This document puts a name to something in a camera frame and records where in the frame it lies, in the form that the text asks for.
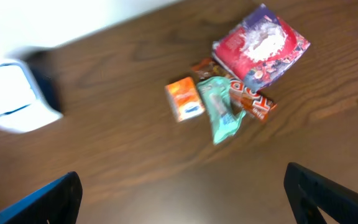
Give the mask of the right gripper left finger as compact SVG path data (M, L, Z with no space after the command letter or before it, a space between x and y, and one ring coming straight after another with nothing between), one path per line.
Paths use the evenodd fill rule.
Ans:
M83 188L78 174L65 174L0 211L0 223L75 224Z

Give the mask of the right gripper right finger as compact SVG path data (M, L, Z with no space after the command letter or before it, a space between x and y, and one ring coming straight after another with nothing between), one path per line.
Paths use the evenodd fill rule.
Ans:
M297 224L326 223L321 211L338 223L358 223L358 193L295 162L283 184Z

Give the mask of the orange snack bar wrapper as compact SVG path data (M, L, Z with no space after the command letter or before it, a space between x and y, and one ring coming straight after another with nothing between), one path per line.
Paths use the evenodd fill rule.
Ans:
M269 113L277 106L276 102L265 94L252 91L246 87L242 81L225 70L212 58L203 59L201 62L192 66L191 69L197 74L199 80L206 80L211 77L224 77L229 79L231 102L260 121L266 121Z

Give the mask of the teal snack packet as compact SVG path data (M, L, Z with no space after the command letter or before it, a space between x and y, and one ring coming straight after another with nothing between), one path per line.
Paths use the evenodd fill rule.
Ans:
M217 145L239 130L245 111L234 114L231 108L230 80L211 77L196 85L211 123L213 144Z

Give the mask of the purple white snack package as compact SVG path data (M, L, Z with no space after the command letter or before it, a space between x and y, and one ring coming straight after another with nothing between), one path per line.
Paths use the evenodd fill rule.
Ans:
M310 45L261 4L214 42L212 56L247 88L259 91L278 80Z

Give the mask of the small orange tissue pack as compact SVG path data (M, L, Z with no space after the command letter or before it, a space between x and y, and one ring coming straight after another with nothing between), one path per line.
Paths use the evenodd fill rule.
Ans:
M197 117L205 112L204 105L191 77L165 86L168 102L177 122Z

